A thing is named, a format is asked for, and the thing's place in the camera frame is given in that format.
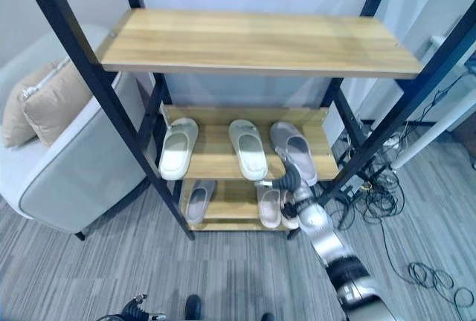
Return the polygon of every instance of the black shoe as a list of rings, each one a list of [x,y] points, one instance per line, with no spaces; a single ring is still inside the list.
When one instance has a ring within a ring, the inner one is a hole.
[[[266,314],[261,317],[261,321],[275,321],[273,314],[271,312],[267,312]]]
[[[200,320],[202,315],[202,301],[198,295],[190,295],[185,304],[185,319]]]

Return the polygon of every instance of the wooden shelf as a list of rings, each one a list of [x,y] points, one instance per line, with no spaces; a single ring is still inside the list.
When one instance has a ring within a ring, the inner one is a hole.
[[[184,177],[186,179],[244,178],[228,137],[228,126],[235,119],[250,120],[260,131],[268,161],[267,178],[279,178],[284,174],[284,166],[272,150],[269,137],[269,128],[279,120],[295,125],[306,137],[320,180],[331,180],[338,174],[321,125],[327,114],[326,109],[164,106],[162,111],[170,123],[181,117],[189,117],[199,124],[199,137]]]
[[[366,17],[134,9],[97,55],[107,71],[410,79],[422,69]]]
[[[194,180],[186,180],[181,194],[185,214]],[[193,230],[271,230],[260,222],[256,189],[250,181],[217,181],[203,223]],[[273,230],[285,230],[279,226]]]

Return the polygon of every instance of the slide sandal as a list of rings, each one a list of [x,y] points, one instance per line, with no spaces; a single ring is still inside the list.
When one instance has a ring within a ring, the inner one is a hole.
[[[190,118],[177,119],[165,133],[158,168],[164,180],[179,180],[188,170],[199,126]]]
[[[298,224],[298,217],[288,218],[288,213],[291,213],[292,204],[295,201],[295,197],[291,193],[291,191],[283,190],[281,191],[281,221],[283,222],[284,227],[288,228],[289,230],[295,230],[299,227]]]
[[[237,154],[243,176],[251,181],[264,179],[268,173],[268,164],[256,126],[248,120],[234,120],[230,124],[228,135]]]
[[[188,223],[194,225],[203,221],[205,212],[207,212],[208,202],[210,202],[215,186],[216,181],[214,180],[195,181],[185,213],[185,218]]]
[[[276,228],[281,223],[280,190],[257,186],[256,192],[261,224]]]
[[[315,170],[309,144],[306,138],[292,124],[277,122],[271,126],[269,132],[274,150],[282,149],[296,163],[296,168],[308,185],[314,186],[318,182],[318,173]]]

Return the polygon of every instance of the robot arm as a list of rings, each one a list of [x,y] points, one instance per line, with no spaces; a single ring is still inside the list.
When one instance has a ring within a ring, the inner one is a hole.
[[[307,183],[286,156],[281,158],[286,174],[278,180],[258,184],[287,189],[295,197],[300,229],[308,235],[334,287],[349,321],[397,321],[379,296],[376,282],[353,249],[334,229],[323,207],[316,203]]]

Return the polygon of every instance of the sofa leg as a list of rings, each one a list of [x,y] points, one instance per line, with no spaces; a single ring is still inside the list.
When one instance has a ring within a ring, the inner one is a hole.
[[[84,241],[86,239],[86,236],[83,234],[83,232],[78,232],[74,234],[80,241]]]

